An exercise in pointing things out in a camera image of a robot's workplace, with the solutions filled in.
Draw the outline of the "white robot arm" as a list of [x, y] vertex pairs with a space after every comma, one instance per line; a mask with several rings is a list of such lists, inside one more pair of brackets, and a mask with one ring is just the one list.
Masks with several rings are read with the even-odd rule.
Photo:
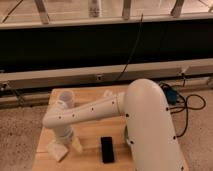
[[162, 88], [137, 79], [124, 92], [71, 109], [51, 107], [43, 125], [56, 129], [74, 123], [123, 115], [136, 171], [182, 171], [184, 160]]

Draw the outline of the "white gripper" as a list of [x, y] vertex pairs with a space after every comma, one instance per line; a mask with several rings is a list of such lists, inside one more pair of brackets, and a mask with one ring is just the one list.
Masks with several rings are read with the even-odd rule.
[[[68, 144], [71, 142], [72, 136], [73, 136], [73, 130], [71, 128], [68, 129], [56, 129], [54, 130], [54, 134], [56, 137], [56, 140], [63, 143], [63, 144]], [[72, 147], [78, 152], [82, 153], [83, 148], [80, 143], [80, 140], [77, 137], [74, 137], [72, 139]]]

